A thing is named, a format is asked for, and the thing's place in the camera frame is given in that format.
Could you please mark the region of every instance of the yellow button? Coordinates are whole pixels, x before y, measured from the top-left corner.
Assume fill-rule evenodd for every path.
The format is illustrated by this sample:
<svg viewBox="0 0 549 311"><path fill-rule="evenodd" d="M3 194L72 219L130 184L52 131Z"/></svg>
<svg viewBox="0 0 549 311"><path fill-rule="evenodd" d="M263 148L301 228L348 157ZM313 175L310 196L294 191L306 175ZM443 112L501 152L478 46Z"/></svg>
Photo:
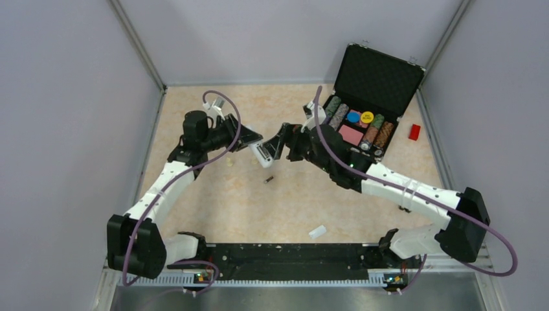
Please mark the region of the yellow button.
<svg viewBox="0 0 549 311"><path fill-rule="evenodd" d="M361 115L362 123L368 124L368 123L371 123L373 120L374 120L374 114L369 111L366 111Z"/></svg>

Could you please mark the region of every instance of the beige tabletop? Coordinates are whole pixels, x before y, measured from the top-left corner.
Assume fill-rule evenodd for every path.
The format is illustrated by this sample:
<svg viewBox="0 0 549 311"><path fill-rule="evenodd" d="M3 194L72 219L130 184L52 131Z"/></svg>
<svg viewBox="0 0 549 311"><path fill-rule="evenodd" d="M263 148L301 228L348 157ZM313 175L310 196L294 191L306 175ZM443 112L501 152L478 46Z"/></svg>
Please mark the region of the beige tabletop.
<svg viewBox="0 0 549 311"><path fill-rule="evenodd" d="M170 87L162 107L143 180L142 194L160 174L168 154L182 134L183 116L202 109L202 94L215 89L237 105L244 125L270 139L283 122L302 124L302 106L315 95L316 84L268 86ZM331 93L324 85L321 103ZM215 95L209 95L209 101ZM223 112L232 108L226 104ZM408 139L410 127L422 127L417 141ZM211 159L220 151L212 152ZM162 225L164 238L178 231L206 236L208 242L377 242L392 228L429 224L418 214L400 211L382 198L345 190L327 173L305 161L281 160L271 168L255 163L249 149L227 154L205 167L179 197ZM388 147L382 163L387 167L440 187L429 140L423 128L418 103L412 99ZM263 181L274 179L268 184ZM328 232L312 240L308 233L319 225Z"/></svg>

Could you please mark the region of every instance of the yellow label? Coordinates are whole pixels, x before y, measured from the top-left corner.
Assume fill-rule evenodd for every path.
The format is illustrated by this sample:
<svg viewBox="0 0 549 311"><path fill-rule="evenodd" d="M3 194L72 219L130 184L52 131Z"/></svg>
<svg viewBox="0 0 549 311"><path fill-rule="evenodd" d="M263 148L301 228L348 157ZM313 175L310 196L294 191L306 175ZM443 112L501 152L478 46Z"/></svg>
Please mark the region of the yellow label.
<svg viewBox="0 0 549 311"><path fill-rule="evenodd" d="M366 111L361 115L362 123L368 124L368 123L371 123L373 120L374 120L374 114L369 111Z"/></svg>

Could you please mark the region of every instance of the cable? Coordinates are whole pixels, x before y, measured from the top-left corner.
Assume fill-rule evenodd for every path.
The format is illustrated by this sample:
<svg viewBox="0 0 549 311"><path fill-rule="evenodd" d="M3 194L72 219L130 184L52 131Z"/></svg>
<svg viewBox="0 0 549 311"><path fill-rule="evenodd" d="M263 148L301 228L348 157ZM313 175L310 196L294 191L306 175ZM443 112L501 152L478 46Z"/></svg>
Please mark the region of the cable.
<svg viewBox="0 0 549 311"><path fill-rule="evenodd" d="M232 147L236 144L236 142L238 141L239 137L240 137L240 129L241 129L241 119L240 119L240 112L238 112L238 109L236 108L236 105L232 102L232 100L225 96L223 93L219 92L219 91L214 91L214 90L208 90L208 91L205 91L204 94L202 95L202 101L204 103L206 103L206 95L208 94L216 94L216 95L219 95L221 97L223 97L231 106L232 108L234 109L234 112L236 114L236 119L238 120L238 125L236 127L236 134L233 138L233 140L230 142L230 145L222 152L220 153L218 156L212 158L211 160L208 160L204 163L200 163L194 167L191 167L185 171L183 171L182 173L179 173L178 175L176 175L174 178L172 178L162 189L161 189L161 193L162 192L166 192L166 190L173 184L175 183L175 181L177 181L179 178L183 177L185 174L189 173L189 172L192 172L194 170L197 170L199 168L203 168L205 167L206 165L210 164L210 163L213 163L215 161L217 161L219 158L223 157L227 152L229 152L229 150L232 149ZM154 199L151 201L151 203L149 203L149 206L147 207L147 209L145 209L145 211L143 212L143 214L141 215L141 217L139 218L139 220L137 221L137 223L135 224L135 227L133 228L133 232L131 233L131 236L129 238L129 243L128 243L128 248L126 250L126 256L124 257L124 265L122 267L122 284L124 284L124 286L130 286L132 285L135 281L137 281L139 279L139 277L135 277L133 280L131 280L131 282L128 282L128 266L129 266L129 255L131 254L131 250L133 248L133 243L135 242L135 237L137 236L137 230L139 229L139 226L141 225L141 223L143 223L143 221L145 220L145 217L147 217L147 214L151 211L151 209L154 207L154 205L156 204L156 202L160 199L160 194L157 194Z"/></svg>
<svg viewBox="0 0 549 311"><path fill-rule="evenodd" d="M356 170L350 166L348 166L347 164L345 164L343 161L341 161L341 159L339 159L337 157L337 155L335 155L333 153L333 151L329 148L328 146L328 143L326 142L326 139L324 138L323 134L322 134L322 131L320 130L320 122L319 122L319 114L318 114L318 110L319 110L319 97L320 97L320 92L322 91L322 86L319 86L319 88L317 89L317 94L315 95L315 99L314 99L314 103L315 103L315 127L317 129L317 133L319 135L319 138L320 138L320 142L322 143L322 145L324 146L324 148L326 149L327 153L331 156L331 158L337 163L339 164L342 168L345 168L346 170L350 171L351 173L354 173L354 174L357 174L358 176L364 178L364 179L371 179L373 181L376 181L378 183L381 183L381 184L384 184L384 185L388 185L388 186L391 186L395 189L398 189L398 190L403 190L403 191L406 191L408 193L411 193L412 190L411 189L407 189L401 185L397 185L395 183L391 183L389 181L385 181L381 178L377 178L375 176L371 176L371 175L368 175L364 172L361 172L359 170ZM422 193L418 193L416 192L415 193L415 196L418 197L418 198L421 198L423 200L425 200L426 202L429 202L429 203L432 203L432 204L435 204L436 206L442 208L442 209L445 209L446 211L450 212L450 213L453 213L459 217L462 217L464 218L465 220L469 221L469 222L472 222L474 223L475 225L481 227L482 229L486 230L487 232L490 232L492 235L494 235L496 238L498 238L503 244L505 244L505 246L507 247L507 249L509 250L509 252L511 253L511 258L512 258L512 261L513 263L511 264L511 268L508 270L508 271L505 271L505 272L493 272L493 271L488 271L488 270L484 270L482 268L479 268L479 267L476 267L468 262L461 262L462 264L464 264L465 266L475 270L475 271L478 271L478 272L481 272L481 273L485 273L485 274L488 274L488 275L491 275L491 276L494 276L494 277L507 277L513 273L515 273L515 271L517 271L517 266L519 265L519 259L517 257L517 252L515 251L515 249L513 248L513 246L511 245L511 242L509 242L503 235L501 235L501 233L499 233L498 231L496 231L495 229L492 229L491 227L487 226L486 224L478 221L477 219L463 213L463 212L460 212L460 211L457 211L451 207L449 207L448 205L444 204L444 203L441 203L439 201L436 201Z"/></svg>
<svg viewBox="0 0 549 311"><path fill-rule="evenodd" d="M214 284L214 282L218 279L219 277L219 268L212 262L209 262L209 261L204 261L204 260L181 260L181 261L177 261L177 262L174 262L174 264L204 264L206 266L210 266L210 267L213 267L213 269L215 270L215 273L214 273L214 277L210 280L210 282L208 283L208 285L206 287L204 287L203 289L199 290L198 292L194 292L194 296L198 296L200 294L202 294L203 292L205 291L208 291L209 288ZM142 309L145 309L150 303L152 303L154 300L166 295L166 294L169 294L169 293L175 293L175 292L178 292L178 293L181 293L183 292L184 294L192 294L193 291L190 291L190 290L185 290L184 288L183 289L180 289L180 288L170 288L169 290L165 290L157 295L155 295L154 297L152 297L151 299L147 300L146 303L144 303L140 308L139 310L142 310Z"/></svg>

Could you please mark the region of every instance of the blue button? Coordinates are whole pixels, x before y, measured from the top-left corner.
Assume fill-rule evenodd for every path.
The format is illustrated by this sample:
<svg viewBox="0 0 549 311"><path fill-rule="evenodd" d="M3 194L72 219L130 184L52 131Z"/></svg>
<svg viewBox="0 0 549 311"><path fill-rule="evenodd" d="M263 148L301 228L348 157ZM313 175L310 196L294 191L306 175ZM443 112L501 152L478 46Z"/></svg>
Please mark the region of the blue button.
<svg viewBox="0 0 549 311"><path fill-rule="evenodd" d="M349 112L347 114L347 120L349 120L349 122L352 122L352 123L359 122L360 114L358 114L356 112Z"/></svg>

